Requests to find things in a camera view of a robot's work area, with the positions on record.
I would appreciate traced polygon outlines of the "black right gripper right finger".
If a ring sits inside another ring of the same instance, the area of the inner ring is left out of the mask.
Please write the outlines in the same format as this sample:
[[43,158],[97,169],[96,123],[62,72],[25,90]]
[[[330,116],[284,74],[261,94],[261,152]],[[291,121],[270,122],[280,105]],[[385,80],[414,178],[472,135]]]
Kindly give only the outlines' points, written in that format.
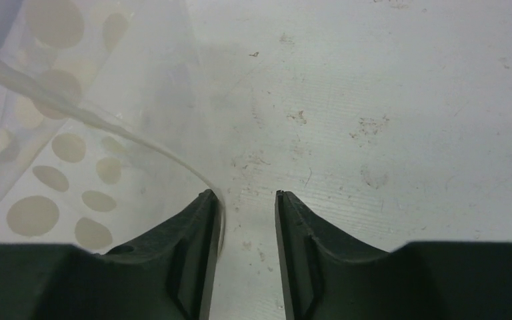
[[386,252],[275,200],[288,319],[512,319],[512,242],[414,241]]

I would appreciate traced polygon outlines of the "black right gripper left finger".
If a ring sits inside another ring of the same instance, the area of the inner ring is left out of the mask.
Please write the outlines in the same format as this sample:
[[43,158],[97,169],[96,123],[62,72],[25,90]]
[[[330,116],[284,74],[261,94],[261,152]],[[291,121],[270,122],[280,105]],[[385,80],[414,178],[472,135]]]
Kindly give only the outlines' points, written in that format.
[[206,319],[219,202],[212,190],[146,233],[96,254],[0,244],[0,319]]

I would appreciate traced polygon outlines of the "clear zip top bag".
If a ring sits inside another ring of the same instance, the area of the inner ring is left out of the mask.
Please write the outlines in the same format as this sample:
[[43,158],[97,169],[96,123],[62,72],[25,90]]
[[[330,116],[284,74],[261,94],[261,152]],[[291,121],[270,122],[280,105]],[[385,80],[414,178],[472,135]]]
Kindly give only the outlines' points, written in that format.
[[105,252],[224,202],[184,1],[0,1],[0,243]]

